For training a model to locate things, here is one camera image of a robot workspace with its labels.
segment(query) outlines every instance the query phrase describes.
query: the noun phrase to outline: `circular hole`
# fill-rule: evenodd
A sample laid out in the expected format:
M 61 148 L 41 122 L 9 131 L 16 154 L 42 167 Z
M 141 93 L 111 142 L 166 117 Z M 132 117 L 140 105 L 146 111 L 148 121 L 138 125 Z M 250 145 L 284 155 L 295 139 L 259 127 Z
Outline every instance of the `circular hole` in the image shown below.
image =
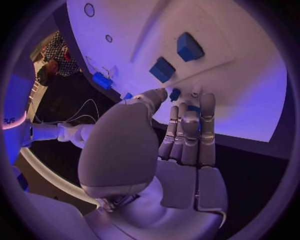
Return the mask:
M 106 35 L 106 36 L 105 36 L 105 39 L 106 39 L 106 41 L 108 41 L 109 43 L 111 43 L 111 42 L 113 41 L 113 38 L 112 38 L 112 36 L 110 36 L 110 35 Z
M 93 17 L 95 15 L 95 9 L 94 6 L 90 3 L 87 3 L 84 6 L 84 12 L 86 15 L 88 15 L 89 17 Z

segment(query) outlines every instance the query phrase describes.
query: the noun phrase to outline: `person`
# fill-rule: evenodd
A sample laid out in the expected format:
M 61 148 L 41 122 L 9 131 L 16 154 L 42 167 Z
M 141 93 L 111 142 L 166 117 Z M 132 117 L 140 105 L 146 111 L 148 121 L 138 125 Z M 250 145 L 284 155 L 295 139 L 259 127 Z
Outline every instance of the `person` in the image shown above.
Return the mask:
M 67 44 L 57 31 L 46 46 L 44 61 L 47 62 L 38 72 L 37 79 L 43 86 L 48 86 L 56 75 L 67 77 L 78 73 L 80 67 L 72 59 Z

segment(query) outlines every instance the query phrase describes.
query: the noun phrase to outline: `white curved edge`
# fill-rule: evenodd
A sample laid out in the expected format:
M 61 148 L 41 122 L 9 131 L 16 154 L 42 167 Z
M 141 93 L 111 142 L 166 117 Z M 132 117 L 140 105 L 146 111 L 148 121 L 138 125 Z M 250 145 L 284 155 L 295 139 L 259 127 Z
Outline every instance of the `white curved edge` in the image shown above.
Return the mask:
M 28 148 L 21 148 L 20 153 L 34 170 L 36 170 L 44 179 L 58 189 L 77 199 L 94 204 L 97 208 L 100 206 L 99 202 L 96 199 L 89 197 L 82 188 L 63 179 L 46 167 Z

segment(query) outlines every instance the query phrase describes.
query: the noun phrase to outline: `small blue object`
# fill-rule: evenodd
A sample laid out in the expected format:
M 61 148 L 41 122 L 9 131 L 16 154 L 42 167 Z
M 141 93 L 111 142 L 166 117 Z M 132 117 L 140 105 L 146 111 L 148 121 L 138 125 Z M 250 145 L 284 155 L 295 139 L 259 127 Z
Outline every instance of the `small blue object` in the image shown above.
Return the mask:
M 177 39 L 177 53 L 185 62 L 199 59 L 205 55 L 202 47 L 187 32 Z
M 109 90 L 113 83 L 112 80 L 106 78 L 101 72 L 96 72 L 92 76 L 92 80 L 106 90 Z
M 125 95 L 125 97 L 123 98 L 123 100 L 126 100 L 126 99 L 131 99 L 133 96 L 132 94 L 130 94 L 129 92 Z
M 199 116 L 200 116 L 200 108 L 199 107 L 197 107 L 197 106 L 193 106 L 193 105 L 188 105 L 187 106 L 187 110 L 188 111 L 195 111 L 195 112 L 197 112 L 198 114 L 199 114 Z
M 170 94 L 171 102 L 176 101 L 180 96 L 180 90 L 178 88 L 174 88 Z
M 154 66 L 149 70 L 162 83 L 168 81 L 175 71 L 175 68 L 162 56 L 157 59 Z

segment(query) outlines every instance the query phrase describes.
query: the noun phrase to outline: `wire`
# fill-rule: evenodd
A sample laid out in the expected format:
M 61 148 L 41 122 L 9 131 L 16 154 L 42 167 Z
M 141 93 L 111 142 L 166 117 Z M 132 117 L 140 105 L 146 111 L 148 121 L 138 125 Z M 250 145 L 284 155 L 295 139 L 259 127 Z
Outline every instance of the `wire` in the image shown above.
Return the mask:
M 95 108 L 96 108 L 96 111 L 97 111 L 97 119 L 99 119 L 100 116 L 99 116 L 99 110 L 98 110 L 98 107 L 97 107 L 95 101 L 94 101 L 93 99 L 91 99 L 91 98 L 88 99 L 88 100 L 86 100 L 86 101 L 84 102 L 84 104 L 82 104 L 81 108 L 80 108 L 73 116 L 71 116 L 70 118 L 68 118 L 68 119 L 65 120 L 65 121 L 52 121 L 52 122 L 44 122 L 44 121 L 41 121 L 41 120 L 39 119 L 39 117 L 36 115 L 36 111 L 35 111 L 35 107 L 34 107 L 33 101 L 31 101 L 31 107 L 32 107 L 32 110 L 33 110 L 33 113 L 34 113 L 34 117 L 37 119 L 37 121 L 38 121 L 40 124 L 43 124 L 43 123 L 44 123 L 44 124 L 68 123 L 68 122 L 72 122 L 72 121 L 74 121 L 74 120 L 77 120 L 77 119 L 79 119 L 79 118 L 81 118 L 81 117 L 90 117 L 90 118 L 92 118 L 93 121 L 96 123 L 97 121 L 96 121 L 91 115 L 88 115 L 88 114 L 84 114 L 84 115 L 81 115 L 81 116 L 79 116 L 79 117 L 73 119 L 73 118 L 81 111 L 81 109 L 82 109 L 89 101 L 92 101 L 92 102 L 93 102 L 93 104 L 94 104 L 94 106 L 95 106 Z

